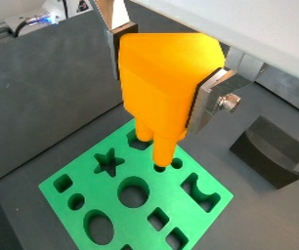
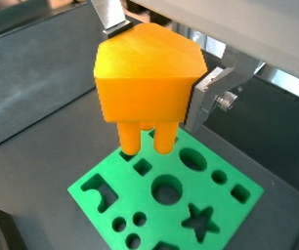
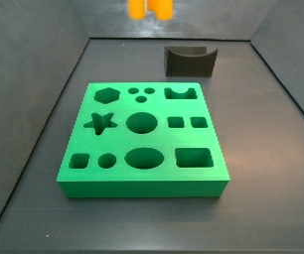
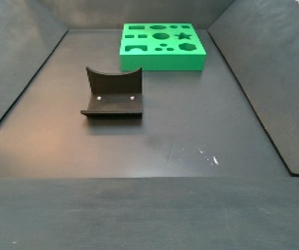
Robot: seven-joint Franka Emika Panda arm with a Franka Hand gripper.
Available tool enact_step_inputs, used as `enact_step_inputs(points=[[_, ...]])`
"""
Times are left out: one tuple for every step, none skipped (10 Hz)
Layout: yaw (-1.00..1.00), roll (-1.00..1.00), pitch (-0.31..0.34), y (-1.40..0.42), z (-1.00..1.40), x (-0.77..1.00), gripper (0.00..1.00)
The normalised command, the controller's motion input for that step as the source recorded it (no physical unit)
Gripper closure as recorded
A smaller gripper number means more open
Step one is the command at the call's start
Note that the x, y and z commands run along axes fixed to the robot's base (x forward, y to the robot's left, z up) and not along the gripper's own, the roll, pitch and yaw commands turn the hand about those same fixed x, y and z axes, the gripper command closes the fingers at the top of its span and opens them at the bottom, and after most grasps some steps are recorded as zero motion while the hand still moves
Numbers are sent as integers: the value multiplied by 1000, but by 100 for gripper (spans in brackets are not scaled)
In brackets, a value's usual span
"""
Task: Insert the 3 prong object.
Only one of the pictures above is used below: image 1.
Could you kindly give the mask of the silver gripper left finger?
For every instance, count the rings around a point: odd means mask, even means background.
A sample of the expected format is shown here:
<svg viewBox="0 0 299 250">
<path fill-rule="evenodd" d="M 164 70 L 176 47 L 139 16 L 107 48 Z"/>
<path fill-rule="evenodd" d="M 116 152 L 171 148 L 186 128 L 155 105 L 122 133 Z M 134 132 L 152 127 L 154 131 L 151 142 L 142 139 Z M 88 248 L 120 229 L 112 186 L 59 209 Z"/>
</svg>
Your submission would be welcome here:
<svg viewBox="0 0 299 250">
<path fill-rule="evenodd" d="M 127 33 L 136 33 L 139 26 L 131 21 L 124 0 L 94 0 L 106 27 L 107 43 L 111 52 L 114 75 L 120 79 L 119 49 L 120 39 Z"/>
</svg>

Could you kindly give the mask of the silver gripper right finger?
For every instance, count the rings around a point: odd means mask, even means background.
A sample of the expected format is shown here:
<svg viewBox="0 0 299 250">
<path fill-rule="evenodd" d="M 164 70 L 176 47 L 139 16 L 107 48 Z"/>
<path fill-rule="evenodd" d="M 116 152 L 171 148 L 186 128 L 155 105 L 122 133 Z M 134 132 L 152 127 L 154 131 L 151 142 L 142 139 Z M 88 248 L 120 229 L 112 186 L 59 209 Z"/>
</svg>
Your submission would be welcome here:
<svg viewBox="0 0 299 250">
<path fill-rule="evenodd" d="M 190 133 L 199 133 L 220 110 L 236 110 L 242 98 L 234 92 L 256 81 L 266 67 L 262 60 L 230 48 L 224 67 L 219 67 L 198 86 L 187 121 Z"/>
</svg>

